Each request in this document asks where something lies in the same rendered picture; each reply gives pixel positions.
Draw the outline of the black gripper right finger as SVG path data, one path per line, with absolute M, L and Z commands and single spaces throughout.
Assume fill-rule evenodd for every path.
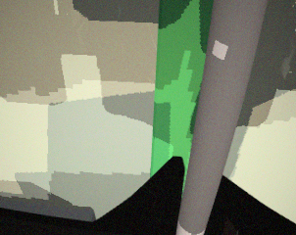
M 222 176 L 204 235 L 296 235 L 296 223 Z

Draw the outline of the grey cylinder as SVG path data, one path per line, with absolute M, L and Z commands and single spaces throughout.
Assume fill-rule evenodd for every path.
M 176 235 L 204 235 L 218 193 L 267 0 L 214 0 Z

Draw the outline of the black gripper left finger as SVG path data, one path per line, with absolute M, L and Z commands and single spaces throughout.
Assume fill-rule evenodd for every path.
M 93 222 L 0 208 L 0 235 L 176 235 L 183 179 L 182 157 L 171 157 L 129 199 Z

